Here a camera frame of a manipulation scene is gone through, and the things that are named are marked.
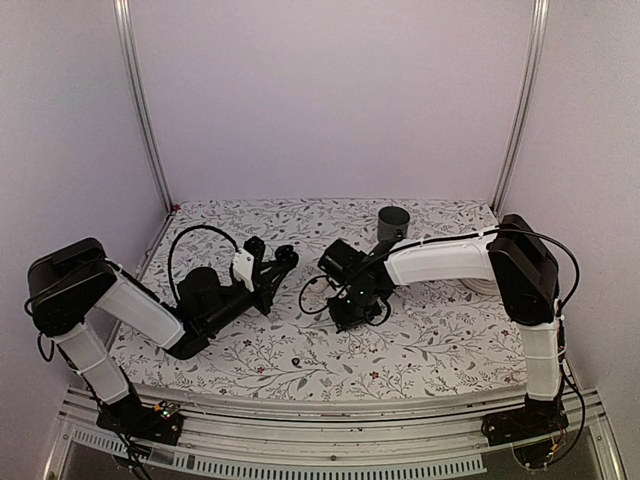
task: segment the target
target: gray cup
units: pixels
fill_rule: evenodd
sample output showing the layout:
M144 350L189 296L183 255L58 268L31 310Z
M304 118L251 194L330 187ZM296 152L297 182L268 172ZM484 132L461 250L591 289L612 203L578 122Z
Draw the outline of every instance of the gray cup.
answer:
M378 211L378 241L407 238L409 212L400 207L384 207Z

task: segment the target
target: floral tablecloth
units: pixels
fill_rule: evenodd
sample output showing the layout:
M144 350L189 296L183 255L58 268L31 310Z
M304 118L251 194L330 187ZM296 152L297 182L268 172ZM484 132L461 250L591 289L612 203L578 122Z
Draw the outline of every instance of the floral tablecloth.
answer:
M252 309L190 360L173 359L124 324L111 355L136 383L254 398L383 400L524 383L520 337L500 298L475 293L458 280L398 288L390 299L391 318L377 328L361 326L337 334L328 312L301 314L298 293L307 279L321 273L316 262L324 249L337 238L357 249L371 249L376 243L377 211L391 204L410 212L410 238L457 234L496 223L486 204L471 201L184 203L142 279L169 303L169 246L179 231L191 225L214 225L239 244L257 235L267 243L267 258L279 245L291 243L300 263L280 287L269 318ZM177 248L175 279L178 282L203 265L216 268L223 279L232 253L215 234L193 232ZM308 308L319 306L321 300L322 294L306 295Z

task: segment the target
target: vertical metal pole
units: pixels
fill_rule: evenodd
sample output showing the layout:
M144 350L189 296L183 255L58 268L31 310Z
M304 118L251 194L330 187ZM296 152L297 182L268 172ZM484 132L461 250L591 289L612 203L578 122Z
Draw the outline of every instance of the vertical metal pole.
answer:
M122 56L129 77L129 85L133 95L133 102L138 115L138 123L142 132L142 138L147 152L147 158L151 167L154 183L158 190L158 195L162 201L162 206L170 213L173 208L173 199L169 192L169 184L167 177L160 162L158 146L156 144L153 128L151 127L151 118L147 109L147 102L142 88L142 77L140 76L140 66L136 54L136 46L133 39L133 30L131 27L131 13L129 11L129 0L114 0L116 10L116 22L118 24L118 34L120 36L120 46L122 48Z
M516 165L524 127L527 121L527 113L531 98L533 95L533 87L538 74L538 66L542 56L542 47L544 43L544 33L547 26L547 13L549 10L549 0L535 0L533 7L533 19L531 21L531 33L529 35L529 51L527 53L527 63L522 80L522 89L520 91L520 99L518 100L518 109L513 121L511 135L505 155L498 185L491 201L491 209L500 216L502 207L509 190L509 183L513 176Z

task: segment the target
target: white wall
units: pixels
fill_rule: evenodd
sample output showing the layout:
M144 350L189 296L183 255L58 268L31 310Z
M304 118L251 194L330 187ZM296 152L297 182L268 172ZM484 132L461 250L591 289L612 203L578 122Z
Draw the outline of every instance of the white wall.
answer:
M533 1L132 3L176 200L489 199Z
M59 358L40 359L22 312L27 268L90 235L132 267L162 213L112 2L14 0L1 8L0 478L22 480L42 474L68 382Z
M549 15L505 212L578 256L570 356L598 386L627 473L640 478L640 3L552 2Z

